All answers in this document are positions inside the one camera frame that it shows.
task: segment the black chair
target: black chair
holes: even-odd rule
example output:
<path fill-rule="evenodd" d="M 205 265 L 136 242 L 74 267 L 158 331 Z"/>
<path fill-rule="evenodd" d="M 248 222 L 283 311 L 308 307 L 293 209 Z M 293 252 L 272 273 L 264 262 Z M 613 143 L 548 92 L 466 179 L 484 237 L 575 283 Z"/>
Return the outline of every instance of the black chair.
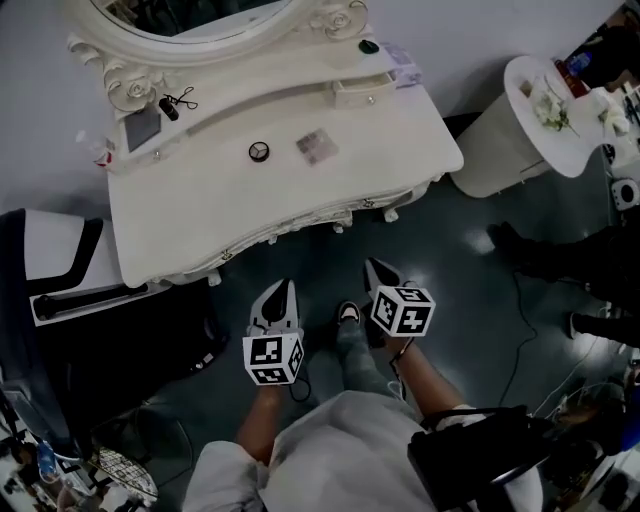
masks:
<path fill-rule="evenodd" d="M 205 280 L 36 326 L 24 247 L 24 210 L 0 216 L 0 392 L 57 454 L 89 458 L 96 426 L 224 347 Z"/>

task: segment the white wall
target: white wall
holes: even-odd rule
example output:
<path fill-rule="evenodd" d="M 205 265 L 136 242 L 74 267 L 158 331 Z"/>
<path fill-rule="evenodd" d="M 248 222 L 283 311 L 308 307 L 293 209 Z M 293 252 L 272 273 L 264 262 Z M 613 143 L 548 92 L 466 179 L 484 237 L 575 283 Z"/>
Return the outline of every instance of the white wall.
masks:
<path fill-rule="evenodd" d="M 404 46 L 443 116 L 484 110 L 512 57 L 566 57 L 622 0 L 368 0 L 376 37 Z"/>
<path fill-rule="evenodd" d="M 66 51 L 57 2 L 0 7 L 0 211 L 108 214 L 104 171 L 74 146 L 81 129 L 103 132 L 110 113 L 99 75 Z"/>
<path fill-rule="evenodd" d="M 57 1 L 0 7 L 0 211 L 104 215 L 105 176 L 74 139 L 80 129 L 106 129 L 111 118 L 98 74 L 66 51 L 69 28 Z M 379 37 L 411 51 L 449 115 L 486 107 L 510 57 L 568 54 L 621 0 L 369 2 Z"/>

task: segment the jeans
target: jeans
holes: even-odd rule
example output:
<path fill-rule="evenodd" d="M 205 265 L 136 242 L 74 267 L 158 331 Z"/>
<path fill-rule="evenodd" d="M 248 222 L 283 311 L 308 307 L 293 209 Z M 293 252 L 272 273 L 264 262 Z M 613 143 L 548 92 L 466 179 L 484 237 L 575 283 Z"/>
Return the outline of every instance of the jeans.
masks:
<path fill-rule="evenodd" d="M 636 317 L 595 318 L 573 315 L 573 327 L 584 334 L 593 334 L 640 348 L 640 321 Z"/>
<path fill-rule="evenodd" d="M 526 275 L 549 281 L 568 277 L 589 284 L 594 297 L 640 315 L 637 230 L 606 227 L 579 242 L 554 245 L 521 240 L 518 248 L 527 260 Z"/>
<path fill-rule="evenodd" d="M 389 380 L 378 371 L 371 356 L 364 327 L 358 325 L 355 320 L 347 319 L 338 327 L 335 353 L 342 367 L 342 384 L 345 391 L 364 391 L 396 398 L 387 387 Z M 285 428 L 319 405 L 313 395 L 313 384 L 310 385 L 311 396 L 302 403 L 296 403 L 292 414 L 284 423 Z"/>

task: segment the black shoe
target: black shoe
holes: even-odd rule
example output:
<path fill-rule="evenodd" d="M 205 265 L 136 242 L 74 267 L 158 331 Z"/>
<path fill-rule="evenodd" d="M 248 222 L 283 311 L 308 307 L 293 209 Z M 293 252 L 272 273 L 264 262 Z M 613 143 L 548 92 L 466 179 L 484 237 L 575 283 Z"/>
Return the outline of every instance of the black shoe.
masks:
<path fill-rule="evenodd" d="M 338 325 L 348 319 L 355 320 L 360 325 L 360 309 L 354 302 L 345 301 L 338 306 Z"/>
<path fill-rule="evenodd" d="M 489 226 L 487 233 L 493 244 L 516 263 L 526 260 L 527 246 L 535 243 L 522 238 L 508 222 L 503 222 L 499 226 L 496 224 Z"/>

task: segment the dark floor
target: dark floor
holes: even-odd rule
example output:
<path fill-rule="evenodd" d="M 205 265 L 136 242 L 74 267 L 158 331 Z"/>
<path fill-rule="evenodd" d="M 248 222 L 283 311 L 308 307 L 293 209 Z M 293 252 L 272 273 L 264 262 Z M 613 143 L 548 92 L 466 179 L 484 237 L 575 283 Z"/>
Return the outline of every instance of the dark floor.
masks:
<path fill-rule="evenodd" d="M 195 457 L 205 443 L 231 440 L 247 413 L 255 386 L 242 365 L 241 338 L 250 306 L 268 285 L 294 279 L 305 328 L 327 322 L 346 298 L 366 302 L 362 264 L 368 256 L 385 260 L 426 287 L 437 302 L 421 349 L 474 406 L 495 406 L 511 374 L 515 349 L 530 331 L 518 315 L 512 269 L 494 251 L 486 230 L 511 222 L 527 237 L 569 242 L 594 233 L 608 222 L 607 188 L 600 155 L 577 179 L 550 172 L 500 195 L 477 200 L 463 195 L 448 179 L 434 184 L 417 203 L 399 210 L 394 224 L 380 212 L 360 212 L 354 226 L 336 235 L 330 226 L 292 233 L 274 246 L 262 244 L 235 257 L 222 269 L 223 282 L 212 290 L 223 327 L 230 333 L 226 352 L 200 374 L 166 386 L 152 400 L 153 414 L 179 418 L 191 439 Z M 602 306 L 566 284 L 521 278 L 523 309 L 539 338 L 522 351 L 520 367 L 506 405 L 535 409 L 586 354 L 593 338 L 569 340 L 563 332 L 567 311 L 595 314 Z M 618 345 L 600 340 L 576 372 L 597 382 L 620 366 Z M 387 372 L 384 355 L 377 355 Z M 334 381 L 330 358 L 314 368 L 314 389 Z M 559 397 L 541 411 L 547 413 Z M 184 436 L 171 436 L 176 454 L 152 462 L 162 482 L 189 464 Z M 160 507 L 177 510 L 189 474 L 161 489 Z"/>

